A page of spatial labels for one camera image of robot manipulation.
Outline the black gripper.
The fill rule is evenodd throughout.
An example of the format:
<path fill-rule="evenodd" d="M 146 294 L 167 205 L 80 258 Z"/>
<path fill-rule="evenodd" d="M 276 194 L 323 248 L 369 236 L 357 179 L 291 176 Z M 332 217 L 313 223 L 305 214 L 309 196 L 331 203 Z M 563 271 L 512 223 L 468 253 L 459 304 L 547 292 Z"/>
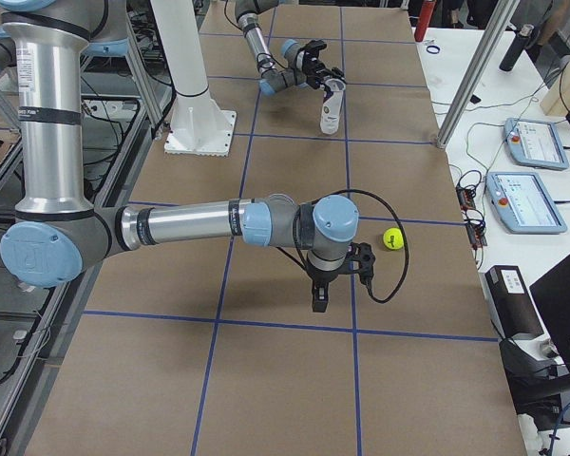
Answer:
<path fill-rule="evenodd" d="M 340 68 L 334 66 L 330 69 L 319 58 L 306 59 L 302 49 L 298 52 L 298 56 L 301 58 L 298 67 L 306 76 L 306 84 L 311 88 L 322 87 L 326 93 L 334 93 L 335 79 L 345 82 L 345 74 Z"/>
<path fill-rule="evenodd" d="M 314 312 L 325 312 L 329 304 L 329 284 L 339 276 L 354 275 L 356 270 L 349 261 L 343 262 L 337 268 L 330 271 L 320 269 L 311 262 L 308 262 L 306 272 L 312 281 L 312 309 Z"/>

